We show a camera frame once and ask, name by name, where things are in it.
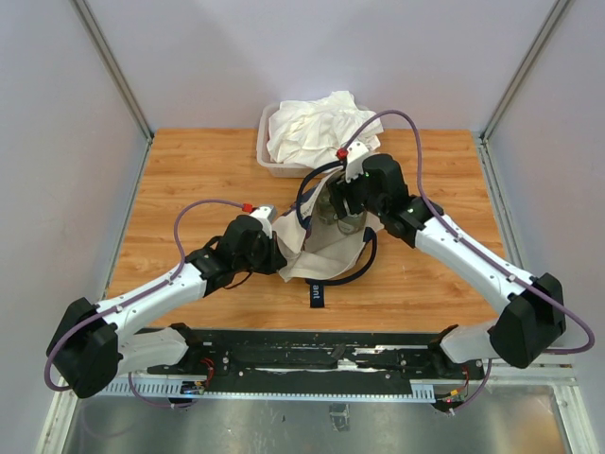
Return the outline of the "cream canvas tote bag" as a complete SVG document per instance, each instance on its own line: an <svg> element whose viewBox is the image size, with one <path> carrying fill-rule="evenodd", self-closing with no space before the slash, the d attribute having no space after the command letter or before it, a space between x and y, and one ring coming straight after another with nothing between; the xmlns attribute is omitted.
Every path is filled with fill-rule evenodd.
<svg viewBox="0 0 605 454"><path fill-rule="evenodd" d="M280 252L286 266L279 270L288 282L303 279L309 286L312 308L325 306L325 289L352 283L365 274L377 256L377 234L383 229L377 216L366 213L364 228L350 236L336 226L320 222L315 208L323 187L343 172L342 163L335 161L307 174L288 211L272 224L277 233Z"/></svg>

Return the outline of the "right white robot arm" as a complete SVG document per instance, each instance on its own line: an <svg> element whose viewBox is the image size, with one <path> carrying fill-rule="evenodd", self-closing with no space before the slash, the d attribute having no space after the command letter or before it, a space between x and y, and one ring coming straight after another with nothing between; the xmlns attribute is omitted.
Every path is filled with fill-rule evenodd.
<svg viewBox="0 0 605 454"><path fill-rule="evenodd" d="M340 170L327 183L337 216L368 213L409 247L426 253L470 284L497 312L494 321L453 325L428 355L430 371L448 378L472 359L501 358L525 369L566 330L561 282L532 275L463 232L432 201L409 193L399 164L388 154L364 159L353 179Z"/></svg>

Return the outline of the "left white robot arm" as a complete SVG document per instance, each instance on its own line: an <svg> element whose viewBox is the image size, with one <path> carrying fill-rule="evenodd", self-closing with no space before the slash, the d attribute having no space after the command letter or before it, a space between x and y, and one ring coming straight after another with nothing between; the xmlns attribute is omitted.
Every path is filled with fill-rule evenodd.
<svg viewBox="0 0 605 454"><path fill-rule="evenodd" d="M285 266L271 222L261 205L232 220L221 236L188 254L175 268L126 294L93 304L79 298L66 309L46 349L46 370L57 369L64 389L88 398L115 377L156 365L194 373L202 351L181 330L145 327L179 306L229 288L240 272L273 274Z"/></svg>

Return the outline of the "green cap glass bottle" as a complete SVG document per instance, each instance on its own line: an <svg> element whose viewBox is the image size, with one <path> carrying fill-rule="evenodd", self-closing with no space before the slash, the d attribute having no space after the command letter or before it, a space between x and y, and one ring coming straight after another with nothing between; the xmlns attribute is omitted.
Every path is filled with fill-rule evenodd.
<svg viewBox="0 0 605 454"><path fill-rule="evenodd" d="M347 203L344 203L345 216L340 218L335 206L330 201L329 190L326 187L323 187L320 191L315 208L321 223L327 226L336 226L346 236L361 231L366 223L366 213L353 214Z"/></svg>

